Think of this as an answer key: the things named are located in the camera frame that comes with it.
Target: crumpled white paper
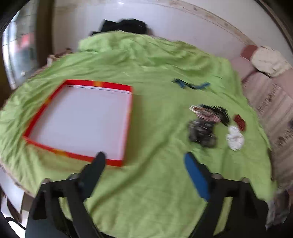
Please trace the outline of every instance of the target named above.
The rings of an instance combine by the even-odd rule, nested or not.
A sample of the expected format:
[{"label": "crumpled white paper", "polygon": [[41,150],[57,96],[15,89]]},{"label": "crumpled white paper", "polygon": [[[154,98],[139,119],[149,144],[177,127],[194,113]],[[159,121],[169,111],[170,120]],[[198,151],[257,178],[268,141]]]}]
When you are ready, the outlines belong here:
[{"label": "crumpled white paper", "polygon": [[244,144],[244,136],[240,133],[237,126],[228,127],[229,134],[226,135],[229,147],[236,151],[242,148]]}]

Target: wrinkled fabric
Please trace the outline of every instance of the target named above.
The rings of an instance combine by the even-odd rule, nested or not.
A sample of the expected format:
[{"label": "wrinkled fabric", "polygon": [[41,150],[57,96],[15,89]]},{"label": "wrinkled fabric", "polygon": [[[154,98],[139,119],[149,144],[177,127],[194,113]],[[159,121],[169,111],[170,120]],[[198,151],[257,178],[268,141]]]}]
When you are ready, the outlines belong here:
[{"label": "wrinkled fabric", "polygon": [[136,33],[136,34],[146,34],[147,25],[143,21],[139,21],[136,19],[124,19],[124,20],[121,20],[120,22],[104,20],[101,31],[100,32],[93,31],[91,35],[98,34],[101,32],[113,31],[113,30],[121,30],[125,32]]},{"label": "wrinkled fabric", "polygon": [[259,71],[266,73],[270,77],[277,77],[292,68],[279,51],[269,46],[259,47],[253,53],[251,63]]},{"label": "wrinkled fabric", "polygon": [[[182,90],[172,80],[203,90]],[[255,111],[242,94],[240,79],[228,60],[183,42],[124,32],[84,39],[79,52],[62,57],[20,86],[0,112],[1,163],[27,190],[36,194],[44,178],[53,181],[78,173],[85,161],[56,155],[26,144],[22,134],[46,98],[66,79],[115,82],[133,87],[133,106],[122,167],[107,166],[85,206],[98,228],[119,238],[188,237],[205,209],[186,171],[183,156],[191,151],[212,173],[226,179],[251,180],[256,195],[269,200],[268,139]],[[229,149],[227,127],[215,126],[213,149],[189,142],[189,105],[217,105],[247,123],[246,143]],[[68,215],[66,202],[62,208]],[[223,229],[225,203],[217,231]]]}]

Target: red frame border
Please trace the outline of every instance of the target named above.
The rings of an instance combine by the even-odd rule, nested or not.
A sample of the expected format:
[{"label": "red frame border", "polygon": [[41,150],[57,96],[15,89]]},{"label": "red frame border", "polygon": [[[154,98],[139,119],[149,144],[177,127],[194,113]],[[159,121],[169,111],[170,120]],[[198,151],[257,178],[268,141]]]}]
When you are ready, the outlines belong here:
[{"label": "red frame border", "polygon": [[[27,129],[25,130],[23,134],[23,138],[32,145],[35,145],[37,147],[40,147],[42,149],[54,152],[59,155],[64,155],[70,158],[74,159],[79,159],[79,160],[84,160],[91,162],[94,157],[90,156],[85,156],[85,155],[80,155],[80,154],[75,154],[63,150],[59,150],[53,147],[49,147],[43,144],[40,144],[32,139],[29,138],[30,133],[32,132],[32,129],[44,110],[48,107],[52,99],[60,92],[60,90],[65,86],[65,85],[82,85],[82,86],[93,86],[93,87],[100,87],[100,88],[109,88],[109,89],[119,89],[119,90],[124,90],[128,91],[131,93],[131,99],[128,107],[128,115],[127,115],[127,130],[126,130],[126,135],[124,136],[124,155],[125,155],[125,148],[126,148],[126,140],[127,140],[127,134],[129,130],[129,124],[130,124],[130,114],[131,114],[131,107],[132,107],[132,87],[128,85],[123,85],[123,84],[116,84],[116,83],[108,83],[108,82],[100,82],[100,81],[92,81],[92,80],[79,80],[79,79],[66,79],[44,102],[44,104],[40,107],[38,112],[33,116],[32,120],[30,121],[30,124],[28,125]],[[107,165],[112,165],[112,166],[122,166],[122,160],[116,160],[116,159],[107,159],[106,160]]]}]

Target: pink cushion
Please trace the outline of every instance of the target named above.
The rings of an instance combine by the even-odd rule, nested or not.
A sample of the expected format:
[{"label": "pink cushion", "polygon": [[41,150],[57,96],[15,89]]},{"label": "pink cushion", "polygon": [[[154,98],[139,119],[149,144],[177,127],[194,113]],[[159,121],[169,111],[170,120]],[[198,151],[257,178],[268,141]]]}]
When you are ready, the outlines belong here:
[{"label": "pink cushion", "polygon": [[256,72],[256,68],[252,63],[242,56],[238,56],[231,60],[231,65],[235,71],[238,72],[241,81],[246,79],[249,75]]},{"label": "pink cushion", "polygon": [[272,78],[291,98],[293,98],[293,69],[285,71],[278,77]]}]

